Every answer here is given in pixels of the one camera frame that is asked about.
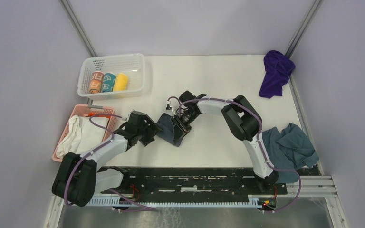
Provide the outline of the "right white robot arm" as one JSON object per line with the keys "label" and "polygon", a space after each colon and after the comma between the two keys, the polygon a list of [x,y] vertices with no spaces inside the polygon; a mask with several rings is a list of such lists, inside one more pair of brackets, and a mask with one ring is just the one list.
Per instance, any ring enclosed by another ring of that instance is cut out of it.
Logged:
{"label": "right white robot arm", "polygon": [[274,189],[279,175],[267,155],[262,139],[262,119],[249,101],[242,95],[234,99],[194,96],[185,91],[180,98],[185,111],[171,117],[173,142],[182,141],[192,127],[191,123],[201,114],[213,114],[224,118],[232,135],[241,141],[251,159],[258,192],[267,194]]}

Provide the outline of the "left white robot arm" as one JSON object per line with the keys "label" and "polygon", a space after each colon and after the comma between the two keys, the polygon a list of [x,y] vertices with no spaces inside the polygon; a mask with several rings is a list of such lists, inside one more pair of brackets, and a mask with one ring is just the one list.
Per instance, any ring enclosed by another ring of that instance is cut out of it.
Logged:
{"label": "left white robot arm", "polygon": [[95,194],[112,187],[119,193],[127,192],[131,185],[127,177],[114,169],[100,172],[100,168],[138,142],[147,146],[160,130],[147,114],[132,111],[117,130],[109,130],[105,141],[81,154],[69,152],[63,157],[52,194],[61,197],[67,206],[84,207]]}

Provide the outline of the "white cloth in basket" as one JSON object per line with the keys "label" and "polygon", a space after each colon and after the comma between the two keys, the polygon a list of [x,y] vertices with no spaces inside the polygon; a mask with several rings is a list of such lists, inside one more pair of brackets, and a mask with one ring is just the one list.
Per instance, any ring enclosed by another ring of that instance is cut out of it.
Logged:
{"label": "white cloth in basket", "polygon": [[55,155],[62,159],[69,152],[80,154],[94,148],[107,133],[104,128],[107,127],[108,120],[107,117],[72,116],[68,120],[68,132],[59,142]]}

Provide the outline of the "corner metal rail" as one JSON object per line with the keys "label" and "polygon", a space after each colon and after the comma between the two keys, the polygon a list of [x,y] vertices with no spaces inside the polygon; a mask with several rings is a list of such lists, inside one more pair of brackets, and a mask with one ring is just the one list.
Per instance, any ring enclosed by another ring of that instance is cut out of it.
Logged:
{"label": "corner metal rail", "polygon": [[313,18],[317,14],[319,8],[321,7],[323,0],[313,0],[312,4],[310,5],[309,9],[306,11],[303,19],[298,26],[298,29],[294,33],[291,41],[288,44],[288,47],[285,51],[285,56],[291,58],[293,53],[295,52],[298,44],[300,43],[302,37],[304,36],[307,28],[310,26]]}
{"label": "corner metal rail", "polygon": [[86,31],[83,28],[82,23],[79,21],[76,12],[74,11],[71,2],[69,0],[59,0],[59,2],[61,3],[66,15],[68,16],[68,18],[70,19],[76,33],[78,34],[82,44],[84,45],[86,51],[88,52],[88,54],[91,57],[97,57],[97,53],[90,41],[90,39],[88,38],[88,35],[86,33]]}

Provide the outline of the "pink plastic basket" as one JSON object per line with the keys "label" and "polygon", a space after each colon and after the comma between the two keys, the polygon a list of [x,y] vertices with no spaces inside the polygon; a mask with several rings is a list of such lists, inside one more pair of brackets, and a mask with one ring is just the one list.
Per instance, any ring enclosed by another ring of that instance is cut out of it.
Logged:
{"label": "pink plastic basket", "polygon": [[[110,130],[114,130],[115,129],[115,125],[116,125],[116,121],[117,121],[117,118],[116,117],[113,117],[113,115],[115,114],[115,111],[112,107],[105,107],[105,106],[94,106],[94,105],[87,105],[87,104],[77,104],[69,119],[74,116],[74,115],[78,115],[78,116],[81,116],[83,117],[83,115],[85,114],[88,114],[88,113],[95,113],[95,114],[108,114],[111,116],[111,118],[109,118],[108,120],[108,124],[107,124],[107,127],[108,129]],[[62,159],[58,158],[56,155],[55,155],[55,152],[58,148],[58,145],[59,145],[59,142],[66,136],[68,130],[67,130],[67,127],[68,127],[68,122],[66,123],[65,125],[65,128],[63,130],[63,133],[58,141],[58,144],[53,152],[53,155],[52,155],[52,160],[53,161],[56,161],[56,162],[61,162]],[[105,133],[104,137],[103,137],[103,140],[104,141],[105,139],[107,139],[108,137],[110,136],[110,133],[107,132]]]}

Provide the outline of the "orange item in basket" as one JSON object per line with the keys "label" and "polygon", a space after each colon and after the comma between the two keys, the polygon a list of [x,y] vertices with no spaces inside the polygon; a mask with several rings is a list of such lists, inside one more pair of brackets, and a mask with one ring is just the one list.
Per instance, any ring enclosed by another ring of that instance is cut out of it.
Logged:
{"label": "orange item in basket", "polygon": [[90,117],[105,117],[105,118],[111,118],[110,115],[108,114],[95,114],[95,113],[88,113],[88,114],[85,114],[83,115],[83,117],[87,117],[87,118],[90,118]]}

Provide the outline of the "teal blue towel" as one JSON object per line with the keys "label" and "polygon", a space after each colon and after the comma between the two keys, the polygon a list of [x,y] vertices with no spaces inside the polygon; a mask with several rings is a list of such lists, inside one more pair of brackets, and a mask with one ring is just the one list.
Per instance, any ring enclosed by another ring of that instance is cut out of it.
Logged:
{"label": "teal blue towel", "polygon": [[277,127],[262,132],[266,152],[278,169],[299,170],[305,166],[312,168],[319,161],[319,156],[303,130],[296,124],[289,123],[279,131]]}

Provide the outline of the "orange patterned rolled towel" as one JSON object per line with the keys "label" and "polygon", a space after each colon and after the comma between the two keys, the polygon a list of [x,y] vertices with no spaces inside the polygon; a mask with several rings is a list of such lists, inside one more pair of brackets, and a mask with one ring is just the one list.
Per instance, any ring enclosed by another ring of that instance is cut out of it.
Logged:
{"label": "orange patterned rolled towel", "polygon": [[103,72],[101,72],[101,71],[93,72],[91,80],[90,80],[88,92],[90,94],[101,93],[103,80],[104,80]]}

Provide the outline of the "purple towel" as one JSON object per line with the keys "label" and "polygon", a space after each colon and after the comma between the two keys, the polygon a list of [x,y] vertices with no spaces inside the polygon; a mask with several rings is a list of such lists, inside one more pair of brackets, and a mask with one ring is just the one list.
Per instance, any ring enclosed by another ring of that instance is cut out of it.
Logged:
{"label": "purple towel", "polygon": [[279,51],[271,50],[264,56],[265,76],[259,90],[259,96],[272,98],[283,95],[283,86],[289,81],[296,68],[293,61]]}

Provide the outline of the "teal patterned rolled towel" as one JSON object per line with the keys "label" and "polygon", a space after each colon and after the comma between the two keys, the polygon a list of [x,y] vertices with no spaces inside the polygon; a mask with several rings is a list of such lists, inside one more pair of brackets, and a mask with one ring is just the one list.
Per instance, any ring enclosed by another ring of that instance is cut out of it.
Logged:
{"label": "teal patterned rolled towel", "polygon": [[105,73],[102,81],[101,92],[112,92],[115,85],[116,75],[112,73]]}

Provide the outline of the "left corner metal rail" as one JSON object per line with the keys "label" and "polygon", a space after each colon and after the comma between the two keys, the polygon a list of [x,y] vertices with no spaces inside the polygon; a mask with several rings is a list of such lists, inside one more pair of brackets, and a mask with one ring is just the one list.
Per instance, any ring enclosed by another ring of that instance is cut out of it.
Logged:
{"label": "left corner metal rail", "polygon": [[97,57],[97,53],[90,41],[90,39],[88,38],[88,35],[86,33],[86,31],[83,28],[82,23],[79,21],[76,12],[74,11],[71,2],[69,0],[59,0],[59,2],[61,3],[66,15],[68,16],[68,18],[70,19],[76,33],[78,34],[82,44],[84,45],[86,51],[88,52],[88,54],[91,57]]}

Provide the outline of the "white plastic basket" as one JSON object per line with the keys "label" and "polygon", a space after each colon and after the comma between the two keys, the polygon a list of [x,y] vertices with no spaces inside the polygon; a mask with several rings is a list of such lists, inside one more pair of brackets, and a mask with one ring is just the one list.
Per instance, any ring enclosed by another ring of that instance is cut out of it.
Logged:
{"label": "white plastic basket", "polygon": [[[91,94],[89,92],[93,72],[124,73],[128,77],[126,90]],[[124,54],[104,57],[87,58],[80,69],[77,94],[94,101],[138,97],[144,93],[146,87],[145,58],[144,55]]]}

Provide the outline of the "dark grey towel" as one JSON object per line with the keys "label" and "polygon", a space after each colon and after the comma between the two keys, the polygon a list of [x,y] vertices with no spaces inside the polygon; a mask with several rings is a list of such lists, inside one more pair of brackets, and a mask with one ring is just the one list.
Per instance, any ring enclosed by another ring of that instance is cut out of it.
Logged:
{"label": "dark grey towel", "polygon": [[167,141],[171,145],[179,147],[182,141],[179,140],[177,142],[174,142],[174,129],[171,118],[172,116],[166,113],[163,113],[159,117],[156,125],[160,128],[160,131],[157,133],[157,136]]}

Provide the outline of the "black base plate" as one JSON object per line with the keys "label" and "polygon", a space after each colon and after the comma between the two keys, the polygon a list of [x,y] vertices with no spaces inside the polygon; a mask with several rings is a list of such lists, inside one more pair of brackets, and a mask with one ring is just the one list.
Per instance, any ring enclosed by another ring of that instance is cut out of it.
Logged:
{"label": "black base plate", "polygon": [[264,198],[286,195],[285,184],[261,191],[252,168],[144,168],[115,167],[123,174],[116,190],[139,203],[248,202],[249,195]]}

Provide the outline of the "right corner metal rail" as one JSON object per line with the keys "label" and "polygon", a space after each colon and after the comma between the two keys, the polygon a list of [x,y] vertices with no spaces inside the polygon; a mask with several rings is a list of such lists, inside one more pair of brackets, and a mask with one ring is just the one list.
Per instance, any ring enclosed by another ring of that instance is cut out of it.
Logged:
{"label": "right corner metal rail", "polygon": [[293,53],[295,52],[298,44],[300,43],[302,37],[304,36],[307,28],[310,26],[313,18],[317,14],[319,8],[321,7],[323,0],[313,0],[312,4],[310,5],[309,9],[306,11],[303,19],[298,26],[298,29],[294,33],[291,41],[288,44],[288,47],[285,51],[285,56],[291,58]]}

